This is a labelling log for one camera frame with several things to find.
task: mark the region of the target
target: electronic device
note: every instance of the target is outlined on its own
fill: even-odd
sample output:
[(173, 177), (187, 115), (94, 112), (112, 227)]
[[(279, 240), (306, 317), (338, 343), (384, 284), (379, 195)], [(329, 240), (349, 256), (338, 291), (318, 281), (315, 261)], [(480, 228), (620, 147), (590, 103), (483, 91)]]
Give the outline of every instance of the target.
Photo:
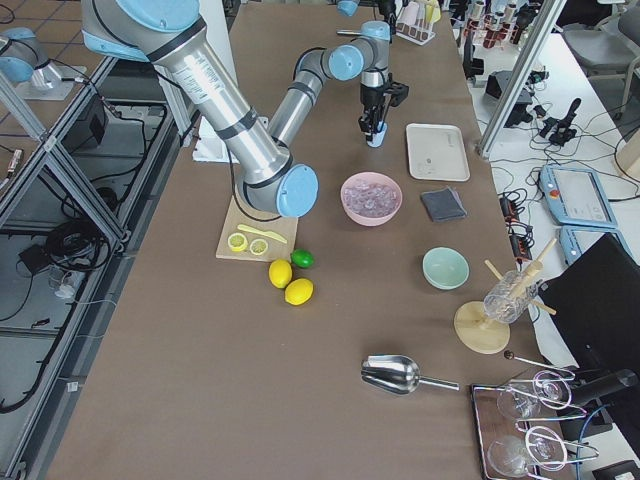
[(594, 170), (545, 165), (540, 171), (539, 186), (558, 223), (606, 228), (618, 226)]
[[(579, 372), (606, 375), (623, 369), (640, 374), (640, 267), (605, 233), (559, 277), (540, 287), (553, 305), (552, 320), (578, 362)], [(640, 387), (603, 395), (636, 455), (640, 454)]]
[(582, 99), (576, 98), (571, 105), (569, 106), (569, 111), (562, 119), (557, 118), (547, 118), (544, 121), (544, 128), (540, 130), (539, 135), (542, 138), (545, 138), (550, 132), (549, 135), (549, 143), (551, 145), (558, 145), (560, 147), (564, 147), (564, 145), (571, 139), (575, 138), (578, 130), (575, 128), (570, 128), (573, 123), (574, 118), (576, 118), (576, 110), (582, 103)]
[(580, 255), (586, 252), (591, 245), (596, 243), (602, 235), (610, 233), (620, 242), (627, 253), (631, 254), (631, 250), (625, 242), (622, 233), (615, 228), (598, 228), (598, 227), (581, 227), (577, 225), (563, 225), (560, 229), (560, 246), (564, 252), (565, 260), (568, 265), (575, 262)]
[(593, 472), (596, 480), (635, 480), (640, 478), (640, 468), (633, 460), (624, 460)]

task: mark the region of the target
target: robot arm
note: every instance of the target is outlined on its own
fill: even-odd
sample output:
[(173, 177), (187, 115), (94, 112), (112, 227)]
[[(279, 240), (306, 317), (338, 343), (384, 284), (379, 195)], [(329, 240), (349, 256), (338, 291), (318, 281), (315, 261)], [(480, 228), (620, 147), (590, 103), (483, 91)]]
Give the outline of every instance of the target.
[(51, 63), (35, 34), (28, 28), (5, 30), (0, 35), (0, 70), (12, 82), (31, 83), (38, 90), (60, 85), (62, 75)]
[(363, 70), (372, 76), (386, 72), (389, 34), (384, 23), (386, 34), (373, 26), (364, 29), (369, 37), (305, 55), (268, 132), (207, 44), (198, 0), (82, 0), (82, 11), (86, 46), (169, 70), (241, 164), (238, 191), (243, 199), (285, 217), (306, 214), (317, 197), (314, 171), (294, 164), (288, 145), (324, 81), (348, 80)]
[(393, 82), (389, 73), (389, 41), (389, 26), (372, 21), (362, 25), (360, 37), (348, 45), (306, 53), (298, 61), (295, 79), (271, 120), (269, 132), (273, 138), (290, 144), (327, 79), (347, 81), (361, 75), (364, 113), (360, 129), (370, 146), (380, 146), (387, 130), (384, 117), (388, 106), (397, 106), (408, 93), (408, 87)]

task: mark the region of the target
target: brown table surface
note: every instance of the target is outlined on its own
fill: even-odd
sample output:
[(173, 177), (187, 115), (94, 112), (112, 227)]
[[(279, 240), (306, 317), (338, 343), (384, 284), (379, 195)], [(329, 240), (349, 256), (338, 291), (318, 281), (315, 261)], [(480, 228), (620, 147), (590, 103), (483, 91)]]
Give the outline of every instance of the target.
[[(284, 96), (298, 55), (336, 46), (336, 28), (359, 28), (335, 8), (243, 5), (231, 41), (242, 91), (261, 114)], [(49, 471), (50, 479), (468, 479), (479, 478), (468, 385), (505, 381), (522, 365), (485, 356), (457, 339), (453, 316), (495, 279), (492, 259), (513, 266), (490, 167), (479, 139), (451, 29), (437, 24), (420, 47), (395, 39), (391, 70), (411, 87), (388, 116), (382, 147), (364, 143), (357, 80), (328, 82), (292, 145), (320, 180), (300, 219), (297, 246), (316, 264), (314, 297), (292, 307), (260, 262), (217, 260), (229, 202), (227, 167), (180, 154), (91, 375)], [(419, 194), (443, 187), (408, 174), (408, 123), (457, 125), (468, 182), (454, 184), (469, 212), (435, 224)], [(374, 170), (401, 186), (404, 203), (368, 229), (344, 214), (341, 183)], [(469, 260), (453, 292), (422, 276), (421, 258), (446, 245)], [(512, 325), (509, 348), (537, 357), (533, 329)], [(460, 382), (460, 392), (422, 386), (397, 397), (361, 381), (369, 354), (411, 356), (423, 374)]]

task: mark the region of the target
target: yellow lemon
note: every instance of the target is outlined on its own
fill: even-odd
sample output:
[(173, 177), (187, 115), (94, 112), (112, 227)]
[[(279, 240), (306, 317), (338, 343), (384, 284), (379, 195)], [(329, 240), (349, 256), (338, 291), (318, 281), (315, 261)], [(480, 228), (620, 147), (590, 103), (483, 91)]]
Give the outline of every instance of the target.
[(232, 252), (243, 252), (247, 249), (247, 237), (243, 233), (234, 232), (227, 238), (227, 245)]
[(284, 288), (289, 285), (293, 270), (291, 264), (284, 258), (279, 258), (269, 265), (269, 280), (276, 288)]
[(306, 278), (298, 278), (284, 290), (284, 300), (291, 305), (302, 305), (313, 295), (313, 283)]
[(256, 238), (249, 244), (249, 251), (254, 255), (264, 255), (269, 249), (269, 244), (264, 238)]

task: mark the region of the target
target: wooden cutting board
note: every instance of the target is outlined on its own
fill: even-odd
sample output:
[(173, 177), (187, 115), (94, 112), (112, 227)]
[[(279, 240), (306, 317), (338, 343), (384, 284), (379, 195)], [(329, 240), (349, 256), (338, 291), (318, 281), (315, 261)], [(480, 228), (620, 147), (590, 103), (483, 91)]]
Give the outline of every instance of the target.
[[(242, 209), (249, 215), (260, 218), (268, 219), (275, 217), (275, 214), (268, 212), (261, 212), (254, 208), (251, 208), (238, 198)], [(238, 232), (238, 224), (244, 223), (250, 227), (257, 228), (259, 230), (270, 230), (282, 235), (287, 243), (284, 244), (272, 238), (265, 237), (260, 234), (241, 232), (246, 237), (249, 243), (256, 238), (262, 238), (267, 241), (269, 247), (263, 255), (253, 255), (247, 248), (243, 252), (232, 252), (227, 245), (227, 239), (229, 235), (234, 232)], [(222, 232), (220, 232), (220, 239), (218, 240), (218, 248), (216, 249), (216, 258), (227, 258), (231, 260), (253, 260), (257, 262), (272, 262), (277, 258), (289, 258), (296, 243), (296, 232), (298, 231), (298, 219), (290, 217), (280, 217), (277, 220), (270, 222), (259, 222), (252, 220), (240, 211), (236, 205), (233, 197), (229, 202), (229, 209), (227, 210), (227, 216), (224, 219), (224, 225), (222, 226)]]

